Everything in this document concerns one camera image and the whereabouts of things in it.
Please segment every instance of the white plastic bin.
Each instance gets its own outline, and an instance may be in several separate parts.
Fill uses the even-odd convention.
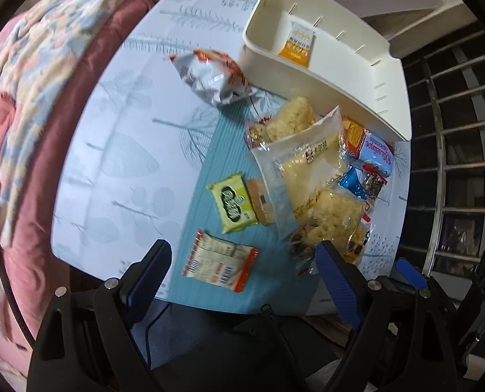
[[[278,56],[292,21],[315,30],[308,68]],[[258,0],[243,42],[238,62],[254,85],[287,99],[306,96],[320,114],[339,105],[385,141],[411,139],[400,60],[385,38],[335,1]]]

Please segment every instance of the pink bedsheet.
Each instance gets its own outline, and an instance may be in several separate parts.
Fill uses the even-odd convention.
[[[35,150],[12,245],[4,250],[12,289],[34,336],[54,290],[69,284],[69,266],[51,252],[50,230],[61,169],[72,135],[108,62],[153,5],[153,0],[126,0],[108,19],[56,102]],[[26,375],[30,349],[8,305],[5,319],[8,337],[0,336],[0,356]]]

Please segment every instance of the wire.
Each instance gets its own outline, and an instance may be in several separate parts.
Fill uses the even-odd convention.
[[[166,306],[163,308],[163,310],[159,314],[157,314],[157,317],[155,317],[149,323],[149,325],[147,326],[147,329],[145,330],[145,344],[147,346],[147,366],[150,370],[152,369],[152,355],[150,354],[150,346],[149,346],[149,342],[148,342],[148,333],[150,331],[150,327],[152,327],[158,321],[158,319],[161,318],[161,316],[165,313],[165,311],[168,309],[169,306],[170,306],[170,302],[168,302],[166,304]]]
[[[14,293],[12,292],[11,282],[8,279],[7,270],[5,269],[5,262],[3,259],[3,251],[1,249],[1,243],[0,243],[0,279],[1,279],[1,284],[3,285],[5,296],[7,297],[8,304],[11,307],[12,314],[14,314],[14,318],[17,321],[17,325],[20,326],[20,329],[23,335],[25,336],[25,339],[27,340],[30,347],[33,348],[36,341],[34,339],[34,336],[32,336],[32,333],[30,333],[27,323],[23,318],[23,314],[21,313],[20,308],[17,305]]]

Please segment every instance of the metal bolt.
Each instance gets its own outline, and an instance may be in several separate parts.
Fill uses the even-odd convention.
[[[430,298],[431,297],[431,292],[428,290],[428,289],[420,289],[418,291],[418,293],[420,294],[420,296],[422,296],[424,299],[427,299],[427,298]]]
[[[62,296],[65,296],[65,294],[67,293],[67,288],[65,286],[61,286],[61,287],[58,287],[54,294],[58,297],[58,298],[61,298]]]
[[[107,288],[108,290],[111,290],[114,287],[116,287],[118,284],[119,284],[119,280],[118,279],[115,279],[115,278],[108,279],[105,282],[105,288]]]
[[[378,282],[376,280],[370,280],[370,281],[368,281],[368,287],[371,290],[380,290],[380,289],[382,289],[382,285],[380,284],[380,282]]]

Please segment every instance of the teal stripe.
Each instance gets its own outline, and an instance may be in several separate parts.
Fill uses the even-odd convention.
[[[294,260],[284,244],[278,242],[275,225],[256,225],[236,233],[222,234],[217,207],[212,193],[206,188],[234,172],[243,173],[245,179],[259,178],[259,168],[242,138],[249,119],[252,116],[244,101],[222,110],[197,180],[179,249],[174,253],[175,265],[168,300],[230,313],[255,313],[262,305],[270,303],[279,314],[304,314],[317,288],[319,276],[295,275]],[[261,250],[243,292],[234,293],[182,276],[199,228],[214,237]]]

